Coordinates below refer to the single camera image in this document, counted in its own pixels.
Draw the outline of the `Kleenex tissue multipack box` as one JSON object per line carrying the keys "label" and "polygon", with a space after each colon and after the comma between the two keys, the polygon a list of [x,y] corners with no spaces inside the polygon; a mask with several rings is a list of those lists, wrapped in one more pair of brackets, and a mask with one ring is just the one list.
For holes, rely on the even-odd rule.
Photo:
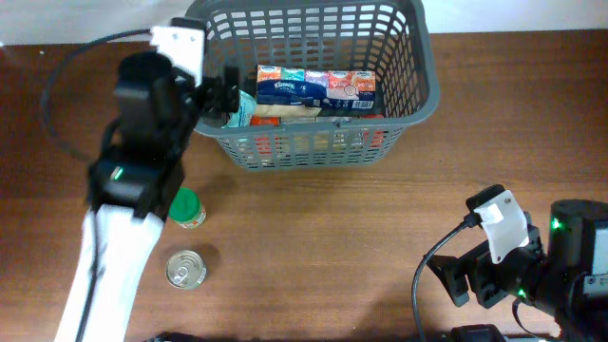
{"label": "Kleenex tissue multipack box", "polygon": [[373,71],[257,67],[256,96],[260,105],[368,110],[376,103],[376,90]]}

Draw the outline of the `mint green wipes packet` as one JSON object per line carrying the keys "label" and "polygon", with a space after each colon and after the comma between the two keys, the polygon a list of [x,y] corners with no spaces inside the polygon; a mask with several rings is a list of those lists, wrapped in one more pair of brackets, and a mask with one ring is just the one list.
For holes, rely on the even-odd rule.
{"label": "mint green wipes packet", "polygon": [[239,92],[239,106],[236,112],[227,117],[227,123],[222,128],[246,127],[250,124],[257,108],[256,100],[247,92]]}

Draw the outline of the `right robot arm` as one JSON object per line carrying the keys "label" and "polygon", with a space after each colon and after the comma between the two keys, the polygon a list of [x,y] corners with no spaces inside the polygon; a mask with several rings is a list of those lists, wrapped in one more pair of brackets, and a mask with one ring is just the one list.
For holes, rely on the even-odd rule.
{"label": "right robot arm", "polygon": [[512,295],[520,304],[551,315],[565,341],[607,339],[607,204],[561,199],[551,205],[547,251],[540,230],[528,225],[530,243],[495,264],[483,242],[455,256],[432,256],[429,269],[455,306],[473,292],[489,309]]}

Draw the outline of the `brown paper pouch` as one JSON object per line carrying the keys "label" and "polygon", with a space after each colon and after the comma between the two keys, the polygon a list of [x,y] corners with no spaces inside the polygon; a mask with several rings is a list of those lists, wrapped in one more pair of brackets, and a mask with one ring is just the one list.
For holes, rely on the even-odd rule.
{"label": "brown paper pouch", "polygon": [[[251,126],[280,126],[281,124],[310,124],[316,121],[321,109],[305,105],[258,104],[250,121]],[[255,138],[258,153],[270,157],[276,153],[279,158],[290,152],[290,138],[276,134],[273,138]]]}

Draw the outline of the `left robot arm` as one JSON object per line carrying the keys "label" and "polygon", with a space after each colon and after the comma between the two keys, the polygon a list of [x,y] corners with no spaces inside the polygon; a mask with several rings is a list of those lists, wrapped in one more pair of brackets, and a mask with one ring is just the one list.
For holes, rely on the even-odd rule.
{"label": "left robot arm", "polygon": [[184,180],[182,156],[202,118],[238,109],[240,75],[206,76],[158,52],[122,60],[120,115],[87,169],[89,208],[58,341],[122,341],[151,252]]}

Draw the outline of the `orange pasta packet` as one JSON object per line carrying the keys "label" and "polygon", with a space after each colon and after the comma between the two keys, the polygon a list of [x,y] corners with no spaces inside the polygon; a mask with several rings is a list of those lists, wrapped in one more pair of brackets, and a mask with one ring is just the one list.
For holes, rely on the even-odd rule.
{"label": "orange pasta packet", "polygon": [[[247,162],[259,157],[264,167],[370,163],[383,158],[401,133],[370,123],[371,119],[380,117],[316,117],[314,123],[249,125],[250,131],[236,138],[235,144],[237,152]],[[273,138],[276,134],[290,138],[290,152],[283,158],[276,153],[270,157],[261,156],[255,138]]]}

